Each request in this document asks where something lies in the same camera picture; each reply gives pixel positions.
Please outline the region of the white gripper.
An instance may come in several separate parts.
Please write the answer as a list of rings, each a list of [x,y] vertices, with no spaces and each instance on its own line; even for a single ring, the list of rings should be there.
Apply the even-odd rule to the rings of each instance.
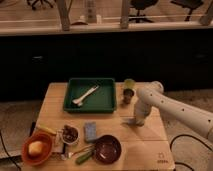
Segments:
[[[134,105],[134,118],[136,120],[136,125],[142,127],[150,113],[150,105],[137,101]]]

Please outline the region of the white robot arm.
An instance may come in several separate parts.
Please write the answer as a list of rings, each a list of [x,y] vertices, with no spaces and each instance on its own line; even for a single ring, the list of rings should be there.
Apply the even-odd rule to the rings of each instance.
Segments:
[[[175,117],[200,136],[213,143],[213,113],[169,98],[163,94],[164,87],[154,81],[136,90],[138,97],[134,105],[135,123],[142,126],[156,107]]]

